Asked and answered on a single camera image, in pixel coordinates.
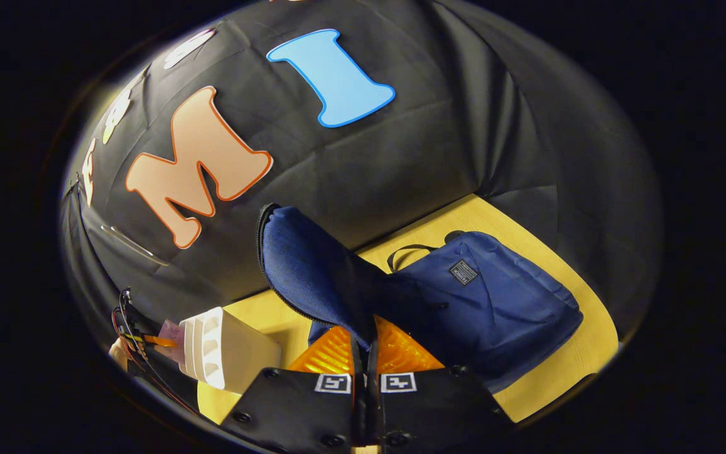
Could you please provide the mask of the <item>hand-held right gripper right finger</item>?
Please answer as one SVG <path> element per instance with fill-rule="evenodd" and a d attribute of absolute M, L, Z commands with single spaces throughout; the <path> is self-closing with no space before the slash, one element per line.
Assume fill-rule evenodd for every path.
<path fill-rule="evenodd" d="M 478 453 L 516 430 L 469 367 L 447 367 L 394 323 L 374 322 L 367 443 L 378 453 Z"/>

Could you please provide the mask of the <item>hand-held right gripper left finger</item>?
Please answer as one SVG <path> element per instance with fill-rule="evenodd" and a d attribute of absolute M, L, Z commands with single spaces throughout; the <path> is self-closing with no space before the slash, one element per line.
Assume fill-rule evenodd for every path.
<path fill-rule="evenodd" d="M 332 327 L 287 368 L 263 368 L 222 420 L 233 436 L 277 453 L 352 453 L 367 444 L 365 363 Z"/>

